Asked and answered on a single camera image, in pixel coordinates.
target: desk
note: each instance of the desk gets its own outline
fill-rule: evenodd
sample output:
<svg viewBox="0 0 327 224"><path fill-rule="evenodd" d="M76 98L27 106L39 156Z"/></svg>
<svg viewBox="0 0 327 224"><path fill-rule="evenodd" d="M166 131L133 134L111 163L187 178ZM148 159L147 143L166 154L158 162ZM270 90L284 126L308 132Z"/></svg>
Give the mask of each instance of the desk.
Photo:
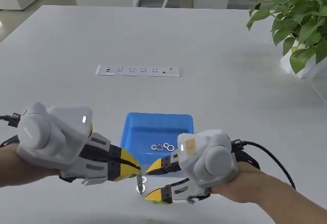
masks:
<svg viewBox="0 0 327 224"><path fill-rule="evenodd" d="M117 145L128 112L191 114L195 132L223 128L233 139L266 146L298 190L327 207L326 104L308 81L279 67L272 20L251 32L247 20L241 10L43 6L0 43L0 114L34 101L87 105L94 131ZM118 63L176 65L183 75L95 75L98 64ZM14 133L0 124L1 141ZM264 171L286 181L271 158L247 151ZM175 181L149 177L147 190ZM84 187L49 177L0 189L0 216L10 224L273 223L257 206L221 196L194 206L153 205L135 185L128 179Z"/></svg>

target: black cable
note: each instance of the black cable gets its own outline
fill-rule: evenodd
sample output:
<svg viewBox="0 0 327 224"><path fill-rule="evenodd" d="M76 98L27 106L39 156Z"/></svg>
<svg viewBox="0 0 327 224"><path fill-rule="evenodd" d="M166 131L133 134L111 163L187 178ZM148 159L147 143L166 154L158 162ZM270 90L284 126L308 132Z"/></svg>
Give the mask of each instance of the black cable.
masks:
<svg viewBox="0 0 327 224"><path fill-rule="evenodd" d="M241 145L241 146L246 146L246 145L255 146L255 147L261 149L262 151L264 151L265 153L267 153L278 164L278 166L282 169L282 171L286 175L287 179L289 180L291 186L296 190L295 184L294 184L293 179L290 176L289 172L287 172L287 170L281 164L281 162L268 149L266 149L262 145L259 145L259 144L255 143L255 142L251 142L251 141L238 141L238 142L236 142L236 145Z"/></svg>
<svg viewBox="0 0 327 224"><path fill-rule="evenodd" d="M9 116L9 115L0 116L0 120L7 121L8 126L17 128L18 124L20 122L20 114L13 113L13 115L11 115L11 116Z"/></svg>
<svg viewBox="0 0 327 224"><path fill-rule="evenodd" d="M0 120L5 120L5 121L9 122L10 119L11 119L11 116L9 116L9 115L6 115L6 116L0 116Z"/></svg>

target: forearm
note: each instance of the forearm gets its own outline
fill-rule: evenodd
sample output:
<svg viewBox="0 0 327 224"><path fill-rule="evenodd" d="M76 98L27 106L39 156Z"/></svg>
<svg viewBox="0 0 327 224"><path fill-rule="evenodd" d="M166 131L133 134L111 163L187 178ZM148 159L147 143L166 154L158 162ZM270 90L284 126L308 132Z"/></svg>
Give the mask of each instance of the forearm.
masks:
<svg viewBox="0 0 327 224"><path fill-rule="evenodd" d="M272 177L254 200L276 224L326 224L327 210L295 191L291 186Z"/></svg>
<svg viewBox="0 0 327 224"><path fill-rule="evenodd" d="M17 145L0 148L0 187L17 186L58 174L57 170L28 164L16 154Z"/></svg>

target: power strip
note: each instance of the power strip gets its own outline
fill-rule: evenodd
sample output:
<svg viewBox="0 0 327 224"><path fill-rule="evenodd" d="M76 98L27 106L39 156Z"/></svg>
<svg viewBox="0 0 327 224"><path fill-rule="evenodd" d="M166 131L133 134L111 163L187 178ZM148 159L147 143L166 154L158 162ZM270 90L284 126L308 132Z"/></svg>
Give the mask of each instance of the power strip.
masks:
<svg viewBox="0 0 327 224"><path fill-rule="evenodd" d="M143 76L143 77L180 77L180 69L175 66L98 66L100 76Z"/></svg>

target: hand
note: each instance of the hand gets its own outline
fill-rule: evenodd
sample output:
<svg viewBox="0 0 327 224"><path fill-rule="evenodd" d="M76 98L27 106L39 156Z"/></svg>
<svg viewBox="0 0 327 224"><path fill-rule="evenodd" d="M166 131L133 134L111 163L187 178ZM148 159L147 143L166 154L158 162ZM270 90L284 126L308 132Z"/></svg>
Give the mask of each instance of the hand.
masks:
<svg viewBox="0 0 327 224"><path fill-rule="evenodd" d="M41 168L21 159L16 151L18 144L10 144L0 149L0 187L17 186L38 181L51 175L59 175L59 170Z"/></svg>
<svg viewBox="0 0 327 224"><path fill-rule="evenodd" d="M238 167L240 174L233 181L211 187L211 193L220 194L238 203L256 203L262 191L278 181L249 163L239 162Z"/></svg>

